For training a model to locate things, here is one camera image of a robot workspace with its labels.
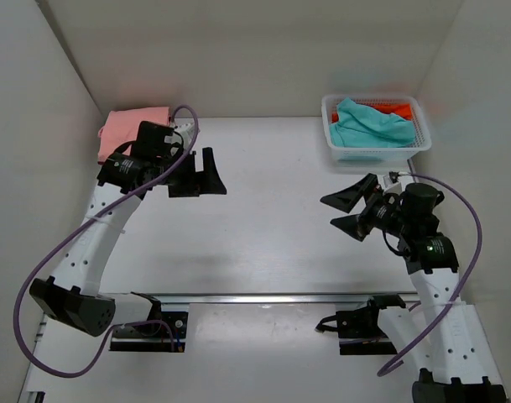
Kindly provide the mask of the teal t shirt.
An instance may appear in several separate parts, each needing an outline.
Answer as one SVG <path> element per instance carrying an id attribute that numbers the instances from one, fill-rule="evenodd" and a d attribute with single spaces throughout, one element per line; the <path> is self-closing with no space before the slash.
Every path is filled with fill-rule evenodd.
<path id="1" fill-rule="evenodd" d="M 400 148 L 415 141 L 415 126 L 411 121 L 394 123 L 361 123 L 357 118 L 346 117 L 329 126 L 331 142 L 341 148 Z"/>

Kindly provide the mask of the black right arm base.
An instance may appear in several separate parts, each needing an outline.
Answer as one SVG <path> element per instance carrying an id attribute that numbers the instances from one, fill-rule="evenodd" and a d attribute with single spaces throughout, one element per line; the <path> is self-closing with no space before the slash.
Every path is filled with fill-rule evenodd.
<path id="1" fill-rule="evenodd" d="M 341 356 L 392 355 L 397 350 L 378 326 L 379 313 L 389 307 L 411 311 L 419 304 L 419 301 L 407 304 L 398 294 L 375 295 L 360 307 L 336 311 L 334 315 L 322 318 L 315 330 L 336 333 Z"/>

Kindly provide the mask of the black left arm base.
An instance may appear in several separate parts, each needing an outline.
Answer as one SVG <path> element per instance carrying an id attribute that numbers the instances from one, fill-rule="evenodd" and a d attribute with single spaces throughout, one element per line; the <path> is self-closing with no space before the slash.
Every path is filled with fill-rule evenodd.
<path id="1" fill-rule="evenodd" d="M 183 353 L 186 346 L 189 305 L 160 301 L 149 320 L 161 320 L 137 327 L 118 328 L 110 338 L 109 350 L 131 353 Z"/>

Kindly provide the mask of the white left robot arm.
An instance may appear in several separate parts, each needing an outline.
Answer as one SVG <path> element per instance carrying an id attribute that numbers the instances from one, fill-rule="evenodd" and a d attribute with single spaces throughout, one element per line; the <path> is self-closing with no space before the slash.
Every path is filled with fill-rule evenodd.
<path id="1" fill-rule="evenodd" d="M 202 170 L 195 153 L 180 144 L 157 148 L 131 144 L 129 155 L 115 151 L 97 177 L 81 227 L 62 243 L 65 257 L 45 280 L 32 277 L 24 287 L 46 316 L 90 336 L 133 323 L 141 333 L 161 327 L 162 313 L 154 297 L 100 291 L 107 261 L 128 219 L 156 186 L 171 198 L 224 195 L 212 148 L 202 150 Z"/>

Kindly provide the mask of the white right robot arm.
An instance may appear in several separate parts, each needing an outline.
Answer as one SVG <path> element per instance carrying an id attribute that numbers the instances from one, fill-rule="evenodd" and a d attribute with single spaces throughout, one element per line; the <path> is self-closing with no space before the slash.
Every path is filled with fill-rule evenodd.
<path id="1" fill-rule="evenodd" d="M 397 294 L 371 296 L 366 305 L 333 316 L 346 345 L 375 343 L 386 338 L 395 355 L 377 372 L 389 375 L 408 365 L 417 375 L 411 385 L 414 402 L 505 402 L 501 382 L 491 379 L 482 359 L 490 358 L 485 334 L 475 309 L 461 298 L 461 290 L 482 251 L 482 225 L 472 218 L 477 244 L 464 272 L 452 241 L 439 231 L 434 214 L 445 195 L 441 181 L 423 176 L 401 186 L 401 172 L 388 174 L 381 185 L 375 174 L 321 198 L 321 203 L 344 212 L 331 225 L 362 242 L 374 229 L 398 239 L 391 252 L 405 262 L 419 297 L 407 306 Z"/>

